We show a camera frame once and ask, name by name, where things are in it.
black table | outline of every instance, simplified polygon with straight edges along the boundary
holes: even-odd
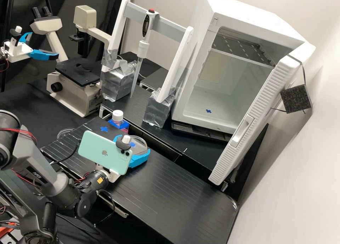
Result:
[[[0,93],[0,109],[14,113],[36,136],[38,146],[51,143],[61,129],[76,128],[98,114],[86,118],[76,115],[49,96],[45,80]]]
[[[94,118],[42,149],[56,160],[65,158],[86,130],[111,140],[123,134]],[[95,168],[77,153],[62,164],[79,177]],[[117,205],[173,243],[226,243],[238,211],[229,196],[154,150],[146,163],[129,169],[107,190]]]
[[[141,80],[139,86],[155,91],[157,88],[162,87],[167,74],[168,71],[166,69],[159,68],[157,71]]]
[[[100,116],[103,117],[105,111],[122,110],[124,118],[140,131],[137,133],[138,135],[145,138],[147,142],[150,139],[146,136],[150,135],[170,147],[177,153],[173,156],[173,160],[176,160],[177,164],[188,170],[194,168],[197,172],[196,175],[208,179],[226,143],[173,132],[170,126],[170,118],[168,118],[162,129],[143,122],[144,112],[150,95],[150,92],[136,86],[132,98],[125,96],[115,102],[108,100],[103,102]]]

black cable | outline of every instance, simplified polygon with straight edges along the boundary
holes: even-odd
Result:
[[[53,157],[51,157],[50,155],[47,155],[44,151],[42,151],[42,154],[47,156],[48,158],[50,158],[51,160],[53,160],[54,162],[51,162],[50,165],[55,165],[55,164],[59,164],[63,161],[66,161],[67,159],[69,159],[71,156],[74,155],[74,153],[77,151],[78,147],[80,144],[80,140],[78,140],[77,145],[75,146],[74,150],[72,151],[72,153],[70,153],[68,156],[66,156],[64,159],[61,159],[59,161],[57,161],[56,159],[54,159]]]
[[[278,110],[278,111],[281,111],[281,112],[286,112],[286,113],[287,113],[287,111],[285,111],[285,110],[282,110],[282,109],[275,109],[275,108],[270,108],[270,109],[273,109],[273,110]]]
[[[65,220],[66,222],[68,222],[69,224],[73,225],[74,227],[76,227],[77,229],[81,230],[82,232],[86,233],[86,234],[95,234],[95,235],[100,235],[100,232],[97,229],[95,232],[91,232],[89,230],[86,230],[80,226],[77,226],[75,223],[71,222],[70,220],[68,220],[66,217],[63,217],[62,215],[57,214],[57,217],[60,217],[61,219]]]
[[[9,225],[9,224],[6,224],[6,223],[0,223],[0,227],[20,230],[20,226],[19,225]]]
[[[1,223],[15,223],[15,224],[17,224],[17,225],[20,225],[19,222],[13,221],[13,220],[1,220],[1,221],[0,221],[0,224],[1,224]]]

blue cross marker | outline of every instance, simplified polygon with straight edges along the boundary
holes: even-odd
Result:
[[[106,126],[100,127],[100,130],[101,130],[102,132],[108,132],[108,131],[109,131],[109,129],[108,129]]]

robotic arm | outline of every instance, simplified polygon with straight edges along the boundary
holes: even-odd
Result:
[[[104,170],[95,170],[88,174],[80,185],[83,188],[79,189],[66,174],[52,168],[34,141],[25,134],[27,128],[20,126],[15,115],[0,110],[0,128],[22,130],[22,133],[0,131],[0,191],[5,197],[1,202],[16,210],[27,244],[56,243],[56,212],[67,216],[85,216],[97,198],[96,191],[108,185],[108,176]],[[44,209],[37,205],[37,197],[15,172],[33,179],[39,186],[49,199]],[[99,177],[103,179],[100,183],[89,181]]]

black platform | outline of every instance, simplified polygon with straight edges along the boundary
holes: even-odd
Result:
[[[86,58],[74,58],[59,62],[56,70],[83,87],[95,84],[100,79],[101,61],[92,62]]]
[[[94,118],[43,150],[60,160],[72,152],[73,136],[81,138],[86,130],[109,139],[121,134]],[[79,177],[95,167],[78,154],[63,164]],[[146,163],[129,169],[107,190],[115,203],[173,243],[226,243],[238,211],[229,196],[153,150]]]
[[[157,88],[162,87],[165,77],[168,74],[168,71],[164,68],[159,68],[157,71],[152,73],[147,78],[143,79],[140,82],[140,86],[144,86],[155,91]]]

